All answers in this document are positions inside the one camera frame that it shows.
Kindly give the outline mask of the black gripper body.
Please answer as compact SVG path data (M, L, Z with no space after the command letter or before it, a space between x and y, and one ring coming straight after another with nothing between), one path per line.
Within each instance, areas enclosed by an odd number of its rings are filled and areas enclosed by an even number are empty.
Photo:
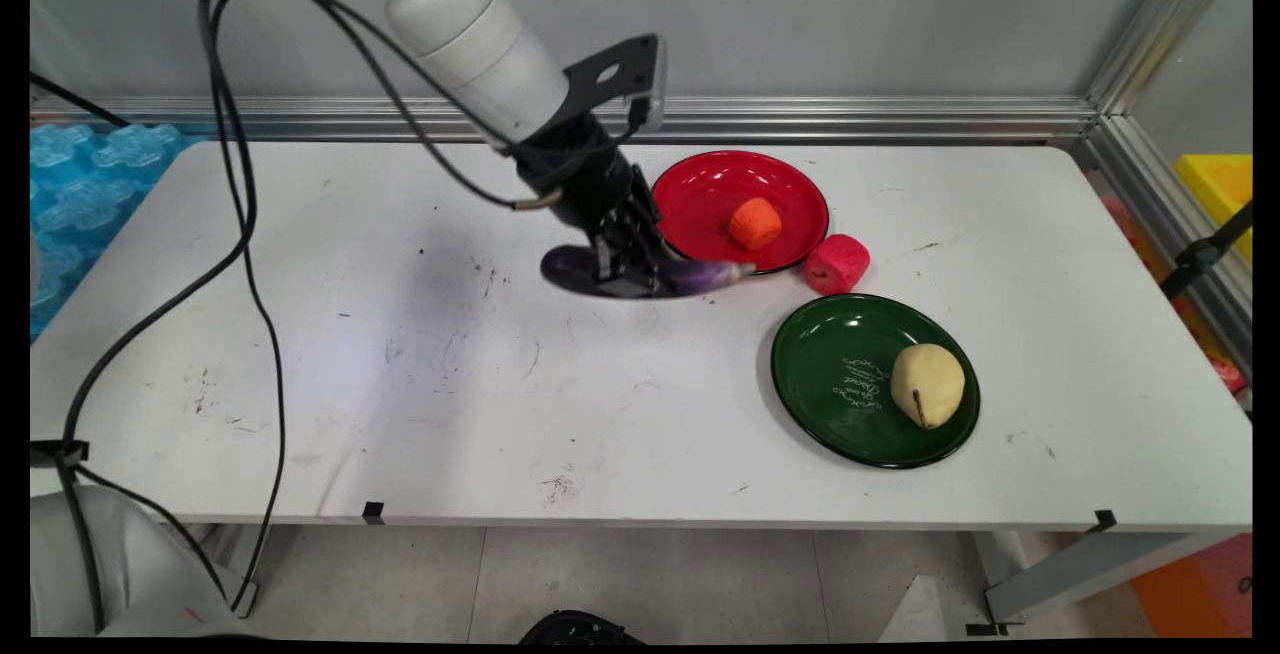
M614 235L625 218L646 215L645 180L620 151L636 131L639 125L628 124L613 136L596 116L576 116L516 145L512 157L521 179L539 197L559 195L549 211L595 241Z

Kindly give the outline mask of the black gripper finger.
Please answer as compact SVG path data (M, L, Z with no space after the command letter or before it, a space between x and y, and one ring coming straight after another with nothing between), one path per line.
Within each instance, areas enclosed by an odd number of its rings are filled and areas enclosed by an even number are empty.
M660 212L652 197L628 197L628 218L634 230L635 256L644 267L653 293L672 293L663 266L669 262L669 250L660 233Z
M594 294L634 294L628 280L632 230L625 218L603 218L591 235L591 244L596 257Z

